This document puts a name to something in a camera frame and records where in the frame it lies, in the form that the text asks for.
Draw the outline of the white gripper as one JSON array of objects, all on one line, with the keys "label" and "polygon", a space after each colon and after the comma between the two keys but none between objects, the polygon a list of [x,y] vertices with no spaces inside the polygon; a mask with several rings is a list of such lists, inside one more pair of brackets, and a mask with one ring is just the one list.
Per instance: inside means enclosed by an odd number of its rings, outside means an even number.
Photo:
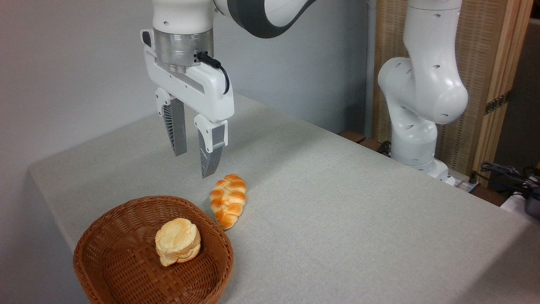
[{"label": "white gripper", "polygon": [[155,92],[158,115],[163,118],[175,156],[187,152],[183,102],[197,111],[194,123],[199,140],[201,176],[215,173],[228,145],[228,121],[235,113],[232,84],[224,67],[213,57],[213,30],[202,33],[140,33],[146,66]]}]

